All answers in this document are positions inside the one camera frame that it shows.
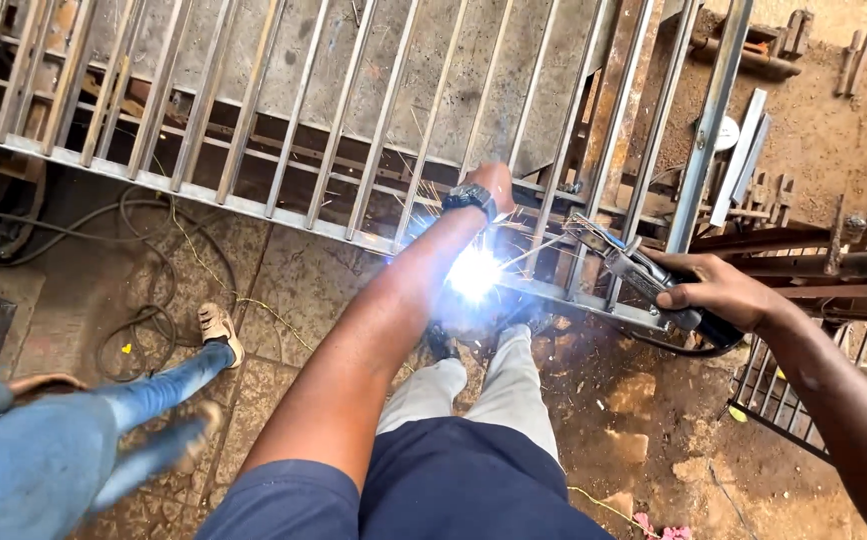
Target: dirty floor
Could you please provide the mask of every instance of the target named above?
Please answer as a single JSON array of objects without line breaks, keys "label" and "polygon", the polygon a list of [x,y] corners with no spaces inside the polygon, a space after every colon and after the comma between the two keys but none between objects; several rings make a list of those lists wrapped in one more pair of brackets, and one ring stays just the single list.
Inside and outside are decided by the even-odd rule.
[{"label": "dirty floor", "polygon": [[[58,183],[44,218],[70,222],[123,189],[115,180],[73,175]],[[183,208],[198,219],[215,212],[189,203]],[[385,264],[377,255],[333,240],[224,213],[207,230],[230,261],[234,287],[204,237],[192,233],[191,250],[176,224],[165,222],[168,217],[163,210],[138,212],[134,223],[142,230],[166,223],[173,231],[156,244],[179,246],[171,258],[179,276],[177,292],[167,308],[180,335],[196,335],[193,314],[199,302],[233,305],[237,295],[227,289],[235,289],[252,299],[235,303],[247,360],[221,373],[179,411],[122,441],[124,447],[138,444],[172,414],[214,400],[223,407],[224,427],[195,470],[152,478],[84,523],[72,538],[193,537],[224,498],[309,347],[317,346],[344,306]],[[91,223],[87,232],[126,234],[112,215]],[[136,244],[67,239],[31,264],[0,272],[0,294],[22,297],[17,335],[4,348],[0,379],[60,369],[92,383],[102,381],[97,348],[147,298],[156,266],[152,251]],[[166,288],[163,280],[157,283],[157,298]],[[125,352],[128,343],[131,349]],[[153,332],[141,330],[136,337],[120,332],[104,347],[104,369],[139,369],[140,349],[149,355],[150,368],[162,347]],[[593,318],[558,320],[534,340],[533,349],[568,484],[578,488],[571,491],[571,503],[618,538],[642,534],[584,492],[627,515],[644,511],[658,526],[689,525],[697,538],[867,538],[867,527],[831,467],[753,423],[738,423],[729,415],[718,422],[731,370],[743,363],[743,353],[715,364],[672,357],[620,338]],[[193,351],[178,348],[166,365]],[[479,394],[485,353],[464,350],[470,382],[457,399],[458,411]],[[401,370],[394,387],[423,362],[422,353],[407,358],[410,367]]]}]

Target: wristwatch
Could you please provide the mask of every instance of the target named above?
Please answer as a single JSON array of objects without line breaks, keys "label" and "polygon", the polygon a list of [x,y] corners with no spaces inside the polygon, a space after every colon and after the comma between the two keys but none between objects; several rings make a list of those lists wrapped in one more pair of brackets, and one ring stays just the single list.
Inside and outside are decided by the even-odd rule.
[{"label": "wristwatch", "polygon": [[487,223],[493,223],[497,218],[497,202],[490,196],[486,187],[477,183],[463,183],[457,187],[451,187],[450,192],[443,198],[443,210],[462,209],[474,206],[487,215]]}]

